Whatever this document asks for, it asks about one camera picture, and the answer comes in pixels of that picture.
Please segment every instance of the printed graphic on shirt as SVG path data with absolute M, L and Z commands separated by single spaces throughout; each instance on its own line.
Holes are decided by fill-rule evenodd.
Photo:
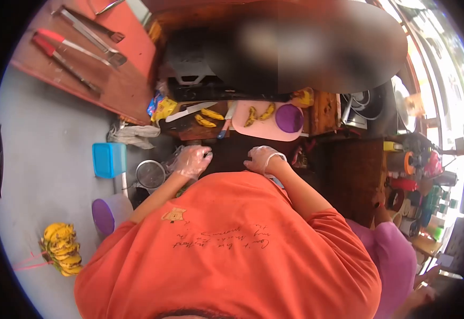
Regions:
M 185 211 L 186 209 L 182 208 L 172 208 L 171 211 L 169 211 L 168 213 L 164 214 L 163 217 L 161 217 L 161 220 L 170 220 L 171 224 L 173 224 L 173 222 L 176 220 L 184 220 L 183 213 Z
M 237 226 L 218 232 L 193 232 L 189 229 L 186 234 L 177 234 L 172 248 L 201 248 L 212 247 L 213 249 L 229 250 L 233 247 L 240 249 L 265 249 L 269 240 L 273 240 L 272 234 L 266 225 L 248 224 Z

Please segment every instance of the red-handled tongs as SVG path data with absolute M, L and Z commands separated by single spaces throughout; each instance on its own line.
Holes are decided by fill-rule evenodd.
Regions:
M 63 36 L 59 35 L 58 33 L 54 32 L 54 31 L 51 31 L 51 30 L 47 30 L 47 29 L 37 29 L 37 34 L 40 34 L 46 38 L 49 38 L 49 39 L 52 39 L 56 42 L 60 42 L 70 48 L 73 48 L 73 49 L 76 49 L 82 53 L 85 53 L 86 55 L 88 55 L 89 57 L 92 57 L 98 61 L 101 61 L 102 63 L 106 64 L 107 66 L 111 66 L 113 68 L 116 68 L 114 65 L 112 65 L 110 62 L 108 62 L 107 60 L 101 58 L 100 56 L 96 55 L 96 54 L 93 54 L 92 52 L 80 47 L 79 45 L 77 45 L 76 43 L 73 43 L 69 40 L 66 40 Z
M 56 60 L 61 66 L 63 66 L 69 73 L 71 73 L 75 78 L 80 80 L 84 85 L 88 86 L 94 92 L 101 94 L 101 89 L 90 83 L 88 80 L 85 80 L 74 68 L 67 63 L 67 61 L 57 52 L 54 46 L 51 45 L 46 39 L 41 37 L 38 34 L 33 35 L 32 41 L 39 46 L 40 49 L 46 53 L 49 57 Z

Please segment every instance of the orange t-shirt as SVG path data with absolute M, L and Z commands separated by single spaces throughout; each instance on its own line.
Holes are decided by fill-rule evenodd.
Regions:
M 123 223 L 76 277 L 83 318 L 203 309 L 237 318 L 372 318 L 381 280 L 335 209 L 303 220 L 250 172 L 205 176 Z

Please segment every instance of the bunch of bananas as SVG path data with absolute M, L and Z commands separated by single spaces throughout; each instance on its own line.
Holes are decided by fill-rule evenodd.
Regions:
M 215 111 L 211 111 L 210 109 L 201 109 L 200 112 L 202 113 L 202 115 L 205 115 L 207 117 L 210 117 L 210 118 L 214 118 L 214 119 L 217 119 L 219 121 L 223 121 L 225 118 L 223 118 L 223 116 L 218 113 L 218 112 L 215 112 Z M 215 128 L 216 127 L 216 124 L 214 124 L 213 122 L 205 119 L 204 117 L 202 117 L 202 115 L 200 114 L 197 114 L 195 115 L 195 119 L 197 120 L 197 123 L 202 125 L 203 127 L 206 127 L 206 128 Z
M 77 275 L 82 269 L 79 243 L 72 224 L 54 223 L 46 227 L 41 239 L 42 249 L 48 252 L 53 266 L 66 277 Z

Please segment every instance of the purple lid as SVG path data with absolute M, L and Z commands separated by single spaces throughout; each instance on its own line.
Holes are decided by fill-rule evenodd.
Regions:
M 94 218 L 94 224 L 101 233 L 108 236 L 115 230 L 115 219 L 105 201 L 97 199 L 92 203 L 92 217 Z
M 292 104 L 285 104 L 276 111 L 276 125 L 285 133 L 295 133 L 303 126 L 303 114 Z

